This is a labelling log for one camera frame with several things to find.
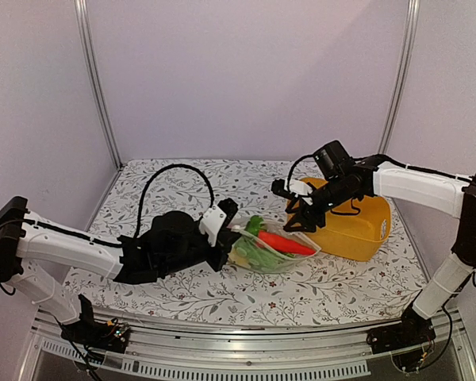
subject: white enclosure wall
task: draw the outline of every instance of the white enclosure wall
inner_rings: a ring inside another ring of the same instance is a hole
[[[124,161],[293,159],[378,149],[407,1],[95,0],[99,74]]]
[[[451,173],[476,172],[476,1],[425,1],[405,92],[388,153]],[[400,203],[424,260],[434,271],[455,242],[458,222]],[[459,297],[476,354],[476,289]]]
[[[20,194],[84,229],[113,172],[74,3],[0,0],[0,208]],[[13,379],[34,314],[0,291],[0,380]]]

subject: leaf pattern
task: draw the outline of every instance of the leaf pattern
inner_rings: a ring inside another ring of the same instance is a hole
[[[290,162],[246,160],[133,160],[124,168],[90,231],[131,235],[143,185],[172,163],[203,170],[217,201],[233,198],[237,217],[260,214],[284,220],[285,201],[269,190],[274,178],[286,177]],[[294,178],[321,176],[315,164],[301,163]],[[155,215],[184,210],[199,217],[209,205],[202,181],[183,169],[162,174],[144,201],[142,231]],[[69,271],[65,287],[83,293],[93,304],[136,314],[227,325],[331,325],[397,318],[425,285],[417,257],[392,206],[388,241],[369,262],[320,254],[291,272],[264,275],[233,264],[219,273],[198,266],[129,286],[88,271]]]

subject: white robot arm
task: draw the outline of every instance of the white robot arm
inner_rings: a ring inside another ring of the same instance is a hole
[[[56,224],[26,205],[25,198],[14,197],[0,211],[0,283],[51,313],[62,338],[113,352],[125,351],[128,326],[95,321],[90,301],[64,289],[36,260],[82,268],[114,282],[151,283],[204,261],[219,271],[240,236],[227,228],[238,210],[230,198],[211,205],[198,221],[177,210],[154,217],[141,236],[138,219],[134,237],[118,238]]]
[[[463,287],[476,270],[476,174],[448,175],[404,165],[385,155],[355,160],[339,141],[326,144],[312,155],[328,183],[316,189],[297,180],[275,180],[272,191],[291,200],[286,212],[293,217],[287,231],[315,232],[325,225],[325,214],[349,199],[384,196],[415,202],[460,220],[452,253],[429,284],[404,311],[399,325],[369,332],[374,353],[421,344],[435,333],[430,318]]]

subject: yellow plastic basket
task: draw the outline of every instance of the yellow plastic basket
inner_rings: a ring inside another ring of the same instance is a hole
[[[305,178],[305,183],[322,187],[323,179]],[[321,247],[322,252],[342,256],[350,260],[367,261],[374,256],[390,235],[390,204],[382,197],[367,197],[353,205],[361,209],[357,216],[338,216],[326,213],[326,226],[307,237]],[[351,201],[334,209],[337,212],[353,212]]]

